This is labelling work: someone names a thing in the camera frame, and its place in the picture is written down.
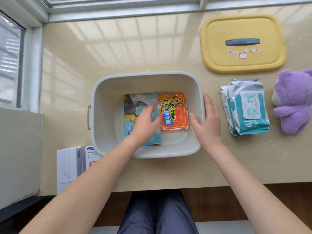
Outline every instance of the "jeans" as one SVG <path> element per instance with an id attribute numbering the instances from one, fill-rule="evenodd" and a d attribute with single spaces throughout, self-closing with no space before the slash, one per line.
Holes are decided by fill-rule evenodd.
<path id="1" fill-rule="evenodd" d="M 117 234 L 198 234 L 180 190 L 133 192 Z"/>

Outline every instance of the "countertop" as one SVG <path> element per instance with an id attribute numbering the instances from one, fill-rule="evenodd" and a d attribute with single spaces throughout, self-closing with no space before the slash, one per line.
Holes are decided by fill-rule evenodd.
<path id="1" fill-rule="evenodd" d="M 283 26 L 286 63 L 254 74 L 216 74 L 201 58 L 199 30 L 207 18 L 236 13 L 275 14 Z M 186 71 L 194 74 L 220 109 L 222 140 L 262 183 L 312 181 L 312 123 L 283 134 L 272 114 L 273 83 L 283 69 L 312 67 L 312 5 L 251 8 L 173 15 L 51 23 L 44 27 L 40 113 L 43 146 L 40 195 L 57 192 L 56 151 L 91 145 L 87 107 L 96 82 L 113 74 Z M 219 87 L 232 78 L 260 78 L 270 133 L 232 136 Z M 204 150 L 186 157 L 131 160 L 114 192 L 228 185 Z"/>

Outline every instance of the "stuffed animal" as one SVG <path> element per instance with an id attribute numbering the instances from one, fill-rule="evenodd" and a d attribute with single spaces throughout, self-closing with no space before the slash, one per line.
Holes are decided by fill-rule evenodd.
<path id="1" fill-rule="evenodd" d="M 272 102 L 283 132 L 302 132 L 311 119 L 312 69 L 281 71 L 274 83 Z"/>

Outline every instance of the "bin handle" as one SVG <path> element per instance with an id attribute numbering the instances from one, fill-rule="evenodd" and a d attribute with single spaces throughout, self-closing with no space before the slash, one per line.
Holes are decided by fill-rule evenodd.
<path id="1" fill-rule="evenodd" d="M 88 106 L 88 113 L 87 113 L 87 127 L 88 127 L 88 130 L 91 130 L 90 125 L 89 125 L 89 120 L 90 120 L 89 112 L 90 112 L 90 108 L 91 108 L 91 105 Z"/>

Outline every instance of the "light gray plastic bin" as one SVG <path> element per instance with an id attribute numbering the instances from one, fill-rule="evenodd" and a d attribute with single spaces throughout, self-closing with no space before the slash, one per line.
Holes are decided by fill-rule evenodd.
<path id="1" fill-rule="evenodd" d="M 95 151 L 105 155 L 123 141 L 124 94 L 182 92 L 199 123 L 205 120 L 205 106 L 199 80 L 187 72 L 146 72 L 107 76 L 92 92 L 90 128 Z M 194 130 L 162 132 L 160 146 L 142 146 L 133 158 L 178 157 L 200 150 Z"/>

